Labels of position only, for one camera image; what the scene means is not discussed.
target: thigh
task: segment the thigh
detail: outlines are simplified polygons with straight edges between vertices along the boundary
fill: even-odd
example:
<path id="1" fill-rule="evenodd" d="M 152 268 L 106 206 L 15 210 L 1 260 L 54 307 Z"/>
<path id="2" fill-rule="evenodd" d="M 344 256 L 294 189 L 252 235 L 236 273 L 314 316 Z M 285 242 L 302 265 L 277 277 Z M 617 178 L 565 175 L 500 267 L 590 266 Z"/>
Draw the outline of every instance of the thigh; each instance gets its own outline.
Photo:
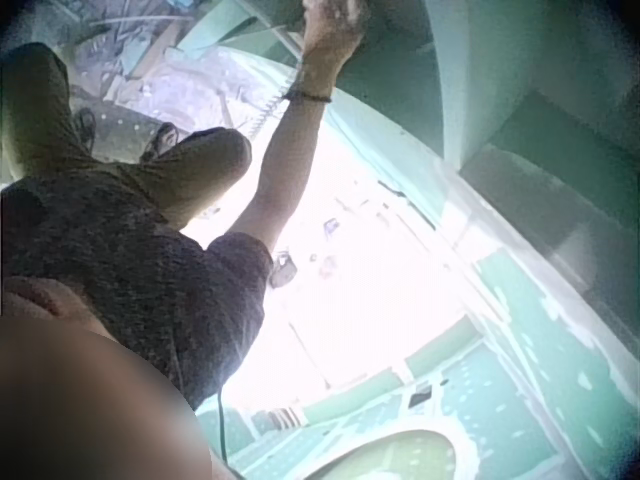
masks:
<path id="1" fill-rule="evenodd" d="M 46 45 L 23 45 L 0 64 L 3 156 L 14 179 L 95 164 L 73 129 L 62 61 Z"/>
<path id="2" fill-rule="evenodd" d="M 236 130 L 198 132 L 148 164 L 118 164 L 117 175 L 180 230 L 246 173 L 251 145 Z"/>

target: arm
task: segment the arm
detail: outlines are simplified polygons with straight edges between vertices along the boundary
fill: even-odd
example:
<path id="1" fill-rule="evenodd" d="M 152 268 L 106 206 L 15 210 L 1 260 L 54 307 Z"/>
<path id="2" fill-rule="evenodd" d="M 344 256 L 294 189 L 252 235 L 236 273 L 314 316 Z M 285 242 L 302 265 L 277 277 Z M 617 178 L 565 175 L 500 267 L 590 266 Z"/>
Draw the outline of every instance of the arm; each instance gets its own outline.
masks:
<path id="1" fill-rule="evenodd" d="M 330 97 L 336 78 L 362 38 L 362 5 L 354 0 L 308 0 L 303 60 L 292 91 Z M 294 98 L 262 163 L 255 196 L 231 227 L 270 251 L 307 186 L 325 104 Z"/>

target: foot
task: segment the foot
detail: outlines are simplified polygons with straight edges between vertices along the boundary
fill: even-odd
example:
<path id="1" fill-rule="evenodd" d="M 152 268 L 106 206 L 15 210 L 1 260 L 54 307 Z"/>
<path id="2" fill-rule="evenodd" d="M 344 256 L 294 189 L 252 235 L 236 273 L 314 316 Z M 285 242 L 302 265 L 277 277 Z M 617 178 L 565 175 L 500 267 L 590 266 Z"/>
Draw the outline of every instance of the foot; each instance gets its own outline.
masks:
<path id="1" fill-rule="evenodd" d="M 170 122 L 160 125 L 155 136 L 149 141 L 144 153 L 140 156 L 140 163 L 150 163 L 158 159 L 160 155 L 169 151 L 178 144 L 178 128 Z"/>
<path id="2" fill-rule="evenodd" d="M 96 140 L 96 117 L 88 108 L 81 108 L 73 115 L 73 126 L 82 146 L 89 155 Z"/>

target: person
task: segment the person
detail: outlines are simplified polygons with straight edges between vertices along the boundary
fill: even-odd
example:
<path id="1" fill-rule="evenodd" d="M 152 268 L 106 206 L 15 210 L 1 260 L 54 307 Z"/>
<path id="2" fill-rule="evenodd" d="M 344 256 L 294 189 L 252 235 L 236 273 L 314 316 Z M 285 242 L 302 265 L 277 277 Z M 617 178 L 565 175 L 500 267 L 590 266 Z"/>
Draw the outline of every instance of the person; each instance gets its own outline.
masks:
<path id="1" fill-rule="evenodd" d="M 74 132 L 55 54 L 29 44 L 2 60 L 2 154 L 16 182 L 0 199 L 0 388 L 3 412 L 17 413 L 0 431 L 40 452 L 28 463 L 49 478 L 233 478 L 185 441 L 198 438 L 193 410 L 260 330 L 271 253 L 362 38 L 362 0 L 304 6 L 302 61 L 256 193 L 205 250 L 179 230 L 246 172 L 247 139 L 217 128 L 153 161 L 99 163 Z"/>

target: bracelet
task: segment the bracelet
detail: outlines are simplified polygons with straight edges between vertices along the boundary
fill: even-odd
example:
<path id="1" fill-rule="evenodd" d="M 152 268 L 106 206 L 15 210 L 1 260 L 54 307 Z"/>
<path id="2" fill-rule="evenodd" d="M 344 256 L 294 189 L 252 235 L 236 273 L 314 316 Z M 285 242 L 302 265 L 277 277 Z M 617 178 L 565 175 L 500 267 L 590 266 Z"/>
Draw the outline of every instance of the bracelet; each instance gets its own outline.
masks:
<path id="1" fill-rule="evenodd" d="M 310 100 L 312 102 L 319 102 L 319 103 L 331 103 L 331 97 L 323 97 L 320 95 L 311 95 L 310 93 L 306 93 L 306 92 L 302 92 L 300 90 L 289 90 L 284 97 L 282 97 L 284 100 Z"/>

